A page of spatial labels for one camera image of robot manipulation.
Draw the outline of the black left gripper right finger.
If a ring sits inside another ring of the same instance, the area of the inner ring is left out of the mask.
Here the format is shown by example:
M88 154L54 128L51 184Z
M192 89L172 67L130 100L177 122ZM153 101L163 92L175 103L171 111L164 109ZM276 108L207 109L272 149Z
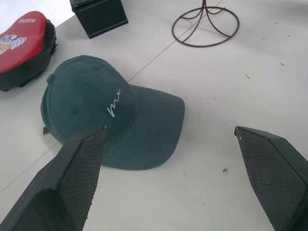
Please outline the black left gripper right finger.
M308 229L308 162L283 137L237 126L252 189L276 231Z

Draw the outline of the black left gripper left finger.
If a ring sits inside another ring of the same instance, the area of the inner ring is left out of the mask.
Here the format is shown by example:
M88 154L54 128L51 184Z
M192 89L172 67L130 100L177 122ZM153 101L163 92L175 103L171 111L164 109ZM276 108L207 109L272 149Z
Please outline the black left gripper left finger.
M81 231L97 188L106 128L69 138L32 179L2 231Z

